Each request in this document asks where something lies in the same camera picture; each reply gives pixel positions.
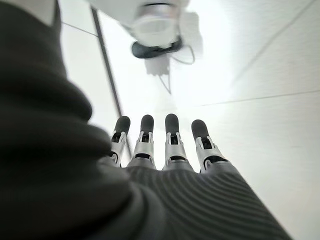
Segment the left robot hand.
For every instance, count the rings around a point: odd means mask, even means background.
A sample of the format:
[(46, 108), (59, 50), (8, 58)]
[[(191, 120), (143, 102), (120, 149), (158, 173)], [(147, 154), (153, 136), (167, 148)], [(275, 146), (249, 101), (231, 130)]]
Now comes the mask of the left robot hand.
[(56, 0), (0, 3), (0, 237), (3, 240), (288, 240), (220, 152), (191, 125), (191, 167), (176, 115), (165, 118), (165, 164), (153, 159), (152, 116), (121, 166), (130, 119), (111, 135), (68, 80)]

